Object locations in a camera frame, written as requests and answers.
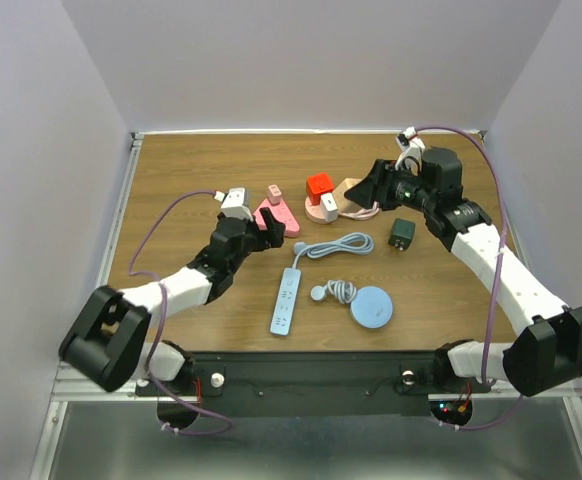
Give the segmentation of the pink triangular socket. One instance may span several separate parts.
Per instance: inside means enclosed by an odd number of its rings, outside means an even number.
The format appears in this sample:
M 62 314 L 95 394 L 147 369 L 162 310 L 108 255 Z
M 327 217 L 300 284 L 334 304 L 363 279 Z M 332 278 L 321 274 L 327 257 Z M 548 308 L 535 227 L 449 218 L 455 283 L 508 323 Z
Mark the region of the pink triangular socket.
M 272 204 L 268 198 L 265 198 L 254 210 L 254 219 L 259 229 L 264 231 L 267 227 L 260 213 L 261 208 L 269 208 L 274 218 L 285 225 L 285 237 L 297 238 L 300 235 L 300 225 L 282 197 L 280 197 L 279 201 L 275 204 Z

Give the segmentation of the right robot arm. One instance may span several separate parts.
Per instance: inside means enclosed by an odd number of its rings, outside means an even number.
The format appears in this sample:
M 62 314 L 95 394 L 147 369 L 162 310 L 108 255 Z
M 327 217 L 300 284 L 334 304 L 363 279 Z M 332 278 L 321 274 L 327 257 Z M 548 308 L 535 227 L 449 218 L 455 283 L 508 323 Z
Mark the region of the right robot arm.
M 464 197 L 462 164 L 454 151 L 425 151 L 418 172 L 378 159 L 344 196 L 363 208 L 421 212 L 429 232 L 496 295 L 512 325 L 512 343 L 442 347 L 442 359 L 431 366 L 437 387 L 453 390 L 466 378 L 485 377 L 532 397 L 582 377 L 582 306 L 571 308 L 552 294 L 501 242 L 486 212 Z

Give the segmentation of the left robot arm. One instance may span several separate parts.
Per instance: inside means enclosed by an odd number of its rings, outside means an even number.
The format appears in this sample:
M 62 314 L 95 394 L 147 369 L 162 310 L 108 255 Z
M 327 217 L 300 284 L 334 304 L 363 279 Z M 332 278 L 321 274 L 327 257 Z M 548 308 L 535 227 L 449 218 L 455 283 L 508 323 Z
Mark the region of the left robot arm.
M 254 220 L 218 216 L 209 244 L 176 273 L 145 285 L 116 290 L 95 289 L 59 347 L 59 357 L 106 392 L 126 382 L 155 378 L 170 393 L 186 392 L 194 371 L 176 346 L 146 341 L 153 322 L 188 308 L 206 305 L 233 284 L 245 259 L 254 252 L 279 248 L 285 224 L 268 208 L 259 210 L 266 228 Z

